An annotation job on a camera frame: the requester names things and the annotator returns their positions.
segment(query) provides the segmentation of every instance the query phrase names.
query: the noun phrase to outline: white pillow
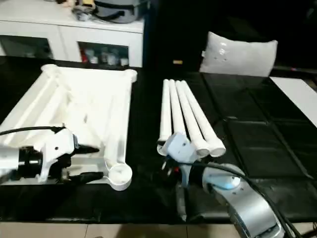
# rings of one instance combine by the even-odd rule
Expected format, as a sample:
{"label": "white pillow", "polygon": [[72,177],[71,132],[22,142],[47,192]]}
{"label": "white pillow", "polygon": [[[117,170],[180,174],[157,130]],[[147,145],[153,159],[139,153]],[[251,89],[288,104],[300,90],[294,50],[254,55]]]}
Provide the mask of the white pillow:
{"label": "white pillow", "polygon": [[277,41],[266,43],[231,41],[209,32],[200,72],[269,76]]}

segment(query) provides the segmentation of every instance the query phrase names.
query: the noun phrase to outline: black tabletop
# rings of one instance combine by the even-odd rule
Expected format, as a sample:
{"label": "black tabletop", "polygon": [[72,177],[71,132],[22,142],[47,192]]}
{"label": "black tabletop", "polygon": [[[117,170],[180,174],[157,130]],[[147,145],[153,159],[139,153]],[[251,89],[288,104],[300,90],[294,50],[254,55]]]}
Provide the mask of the black tabletop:
{"label": "black tabletop", "polygon": [[[0,122],[40,75],[40,67],[92,67],[75,62],[0,57]],[[317,128],[269,78],[138,71],[133,84],[126,162],[131,185],[0,186],[2,221],[79,223],[183,223],[175,187],[160,181],[157,164],[162,82],[188,82],[227,152],[215,159],[238,165],[292,222],[317,220]],[[193,170],[185,191],[188,223],[228,223],[224,207],[200,187]]]}

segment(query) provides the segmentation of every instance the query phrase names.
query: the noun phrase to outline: white sheet of paper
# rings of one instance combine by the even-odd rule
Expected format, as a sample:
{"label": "white sheet of paper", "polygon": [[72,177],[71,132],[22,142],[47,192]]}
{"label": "white sheet of paper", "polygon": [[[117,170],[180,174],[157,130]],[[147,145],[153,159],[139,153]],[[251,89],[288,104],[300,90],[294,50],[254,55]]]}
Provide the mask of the white sheet of paper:
{"label": "white sheet of paper", "polygon": [[317,92],[298,78],[270,78],[317,127]]}

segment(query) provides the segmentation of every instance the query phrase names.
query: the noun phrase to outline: glass cabinet door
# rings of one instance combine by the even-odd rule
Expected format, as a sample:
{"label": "glass cabinet door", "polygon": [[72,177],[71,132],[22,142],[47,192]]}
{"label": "glass cabinet door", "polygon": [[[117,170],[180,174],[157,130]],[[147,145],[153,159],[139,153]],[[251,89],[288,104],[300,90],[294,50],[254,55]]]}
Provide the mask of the glass cabinet door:
{"label": "glass cabinet door", "polygon": [[127,46],[78,42],[82,62],[98,63],[106,66],[129,66]]}
{"label": "glass cabinet door", "polygon": [[142,67],[142,33],[68,26],[60,32],[70,61]]}
{"label": "glass cabinet door", "polygon": [[0,44],[6,56],[53,59],[46,38],[0,35]]}
{"label": "glass cabinet door", "polygon": [[0,56],[67,60],[58,26],[0,21]]}

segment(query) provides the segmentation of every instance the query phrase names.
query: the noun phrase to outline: black wire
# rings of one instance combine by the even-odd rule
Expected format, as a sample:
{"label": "black wire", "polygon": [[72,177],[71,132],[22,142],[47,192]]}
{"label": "black wire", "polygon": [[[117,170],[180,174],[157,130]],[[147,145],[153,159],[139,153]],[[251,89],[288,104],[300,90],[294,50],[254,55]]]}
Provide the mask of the black wire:
{"label": "black wire", "polygon": [[57,133],[64,127],[58,126],[32,126],[32,127],[22,127],[17,129],[5,130],[0,132],[0,135],[7,135],[15,132],[26,131],[26,130],[52,130],[53,132]]}
{"label": "black wire", "polygon": [[289,226],[289,228],[294,232],[295,236],[297,238],[302,238],[302,235],[299,233],[299,231],[293,226],[293,224],[278,210],[278,208],[276,207],[275,203],[266,195],[265,192],[263,192],[251,179],[249,179],[246,175],[239,173],[231,168],[228,168],[226,166],[222,166],[219,164],[202,164],[202,163],[183,163],[183,162],[178,162],[178,164],[180,165],[188,165],[188,166],[197,166],[197,167],[209,167],[209,168],[215,168],[215,169],[219,169],[219,170],[223,170],[229,173],[234,174],[237,177],[242,178],[243,180],[245,180],[252,189],[254,189],[257,193],[259,193],[266,201],[267,203],[270,205],[271,209],[273,210],[273,212],[275,213],[275,215],[277,216],[278,220],[281,223],[281,226],[283,227],[283,229],[285,230],[285,233],[287,234],[287,236],[289,238],[292,238],[292,234],[290,233],[287,225]]}

